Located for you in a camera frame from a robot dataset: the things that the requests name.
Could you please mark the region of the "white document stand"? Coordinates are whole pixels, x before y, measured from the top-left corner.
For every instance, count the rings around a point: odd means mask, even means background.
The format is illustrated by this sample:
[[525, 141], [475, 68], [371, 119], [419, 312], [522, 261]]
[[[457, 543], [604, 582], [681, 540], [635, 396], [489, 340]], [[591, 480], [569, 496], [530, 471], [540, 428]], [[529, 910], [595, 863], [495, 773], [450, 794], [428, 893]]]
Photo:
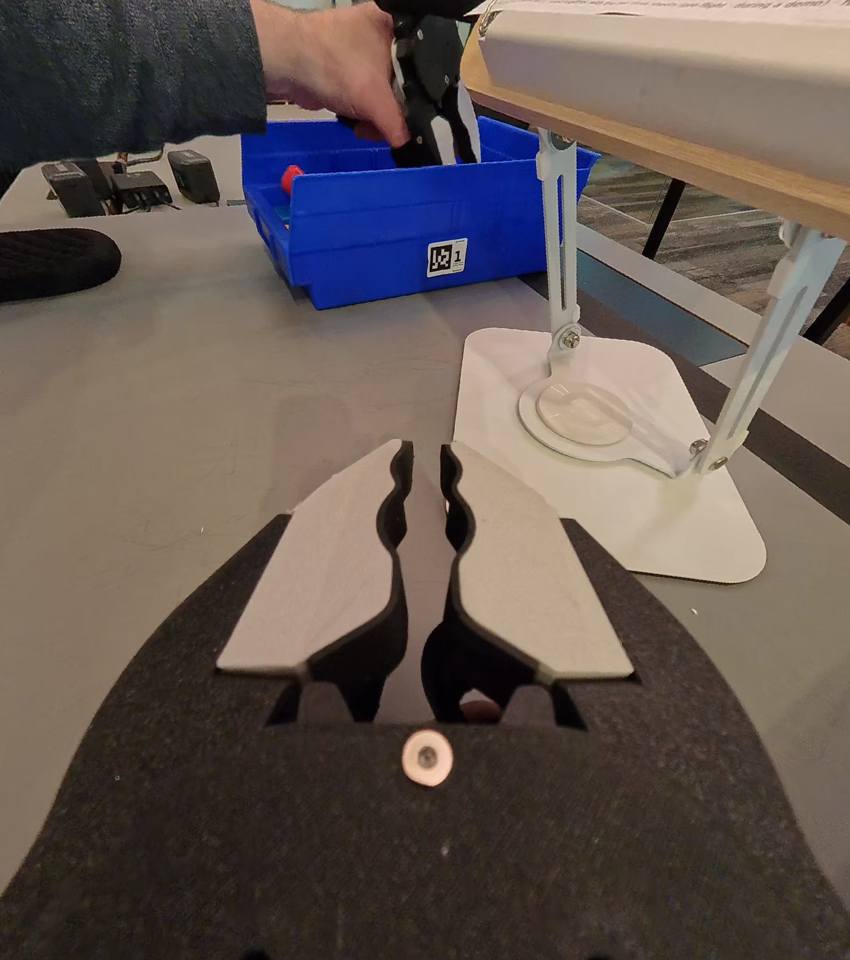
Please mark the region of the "white document stand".
[[626, 569], [692, 581], [754, 579], [767, 548], [728, 473], [845, 241], [784, 222], [769, 304], [711, 431], [675, 362], [589, 335], [573, 304], [576, 144], [539, 131], [551, 331], [466, 339], [455, 414], [463, 442], [575, 520]]

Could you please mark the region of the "person's left hand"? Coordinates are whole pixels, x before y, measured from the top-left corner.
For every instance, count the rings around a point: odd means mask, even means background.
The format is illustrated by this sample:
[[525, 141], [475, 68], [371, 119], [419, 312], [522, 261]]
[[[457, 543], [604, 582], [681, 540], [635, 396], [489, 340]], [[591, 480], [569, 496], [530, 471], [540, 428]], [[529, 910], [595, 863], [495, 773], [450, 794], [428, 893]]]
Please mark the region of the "person's left hand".
[[301, 11], [251, 2], [269, 102], [326, 110], [398, 149], [409, 133], [392, 89], [392, 17], [374, 3]]

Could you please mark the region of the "grey desk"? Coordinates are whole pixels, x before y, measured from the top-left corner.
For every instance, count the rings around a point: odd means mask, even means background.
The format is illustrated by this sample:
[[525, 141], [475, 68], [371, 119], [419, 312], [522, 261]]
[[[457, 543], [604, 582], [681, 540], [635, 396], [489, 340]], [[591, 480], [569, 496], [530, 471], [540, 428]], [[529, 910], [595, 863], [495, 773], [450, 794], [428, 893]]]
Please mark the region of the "grey desk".
[[[548, 318], [523, 279], [316, 311], [243, 210], [238, 142], [196, 146], [232, 177], [225, 206], [103, 218], [114, 279], [0, 305], [0, 893], [143, 643], [266, 522], [392, 439], [415, 455], [409, 639], [377, 720], [432, 725], [420, 656], [454, 558], [439, 451], [465, 340]], [[850, 907], [850, 363], [794, 347], [729, 471], [763, 573], [644, 581], [736, 691]]]

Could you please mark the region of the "black charger blocks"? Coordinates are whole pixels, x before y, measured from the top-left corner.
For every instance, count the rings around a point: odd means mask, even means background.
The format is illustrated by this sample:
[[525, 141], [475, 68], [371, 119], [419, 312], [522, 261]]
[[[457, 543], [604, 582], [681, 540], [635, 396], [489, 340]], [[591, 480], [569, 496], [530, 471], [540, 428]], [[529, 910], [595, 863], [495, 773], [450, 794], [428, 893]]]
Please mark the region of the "black charger blocks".
[[42, 164], [47, 198], [71, 219], [179, 209], [180, 201], [218, 207], [221, 191], [212, 162], [179, 147], [149, 156], [81, 158]]

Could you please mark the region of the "instruction board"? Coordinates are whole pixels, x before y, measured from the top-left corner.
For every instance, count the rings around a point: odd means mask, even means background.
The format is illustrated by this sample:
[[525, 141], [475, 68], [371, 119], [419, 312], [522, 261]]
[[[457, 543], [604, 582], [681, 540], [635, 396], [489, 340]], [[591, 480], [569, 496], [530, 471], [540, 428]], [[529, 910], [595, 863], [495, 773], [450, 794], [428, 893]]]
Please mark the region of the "instruction board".
[[477, 103], [850, 244], [850, 2], [495, 2]]

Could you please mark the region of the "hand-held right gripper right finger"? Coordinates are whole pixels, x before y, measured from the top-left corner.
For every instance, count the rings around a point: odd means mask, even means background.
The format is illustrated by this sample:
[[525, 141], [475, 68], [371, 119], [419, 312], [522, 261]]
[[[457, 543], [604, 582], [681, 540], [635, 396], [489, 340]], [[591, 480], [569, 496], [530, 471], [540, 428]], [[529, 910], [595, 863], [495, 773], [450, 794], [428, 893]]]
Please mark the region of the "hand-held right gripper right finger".
[[455, 550], [444, 612], [426, 641], [426, 696], [461, 715], [478, 691], [502, 710], [519, 688], [634, 677], [634, 665], [558, 511], [463, 442], [445, 444], [445, 534]]

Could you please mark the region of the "blue plastic bin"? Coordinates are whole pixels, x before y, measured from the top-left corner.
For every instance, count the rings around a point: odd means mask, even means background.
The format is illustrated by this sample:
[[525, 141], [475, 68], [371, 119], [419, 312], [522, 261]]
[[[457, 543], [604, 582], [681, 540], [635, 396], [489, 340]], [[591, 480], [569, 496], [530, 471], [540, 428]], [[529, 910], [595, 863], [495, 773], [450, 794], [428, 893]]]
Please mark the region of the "blue plastic bin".
[[[246, 206], [278, 272], [328, 309], [546, 269], [539, 136], [479, 117], [481, 162], [396, 167], [337, 121], [240, 137]], [[288, 200], [288, 164], [308, 171]]]

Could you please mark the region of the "black ribbed wrist rest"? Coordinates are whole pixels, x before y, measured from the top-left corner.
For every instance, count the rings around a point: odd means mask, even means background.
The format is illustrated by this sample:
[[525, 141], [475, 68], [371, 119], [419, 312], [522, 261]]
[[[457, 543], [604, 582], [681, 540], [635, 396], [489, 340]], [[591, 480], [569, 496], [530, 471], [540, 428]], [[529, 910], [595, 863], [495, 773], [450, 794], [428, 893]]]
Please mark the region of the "black ribbed wrist rest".
[[0, 304], [82, 292], [113, 279], [121, 251], [100, 231], [0, 231]]

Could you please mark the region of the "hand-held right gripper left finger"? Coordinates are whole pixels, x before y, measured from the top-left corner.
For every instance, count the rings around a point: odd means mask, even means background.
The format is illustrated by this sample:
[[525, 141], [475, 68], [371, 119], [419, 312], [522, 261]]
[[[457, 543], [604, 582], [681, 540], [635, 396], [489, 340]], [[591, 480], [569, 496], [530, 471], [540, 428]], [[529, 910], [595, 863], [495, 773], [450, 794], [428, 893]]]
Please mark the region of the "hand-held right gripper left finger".
[[372, 721], [407, 652], [398, 547], [407, 534], [413, 444], [392, 439], [282, 514], [282, 531], [218, 670], [334, 685]]

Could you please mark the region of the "person's left forearm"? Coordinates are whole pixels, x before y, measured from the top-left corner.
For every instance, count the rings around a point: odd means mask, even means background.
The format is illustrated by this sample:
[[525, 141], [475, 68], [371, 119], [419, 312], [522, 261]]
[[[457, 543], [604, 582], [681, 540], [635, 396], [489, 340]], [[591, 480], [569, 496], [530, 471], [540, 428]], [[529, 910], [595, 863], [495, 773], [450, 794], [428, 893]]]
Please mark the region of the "person's left forearm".
[[248, 2], [0, 1], [0, 171], [265, 123]]

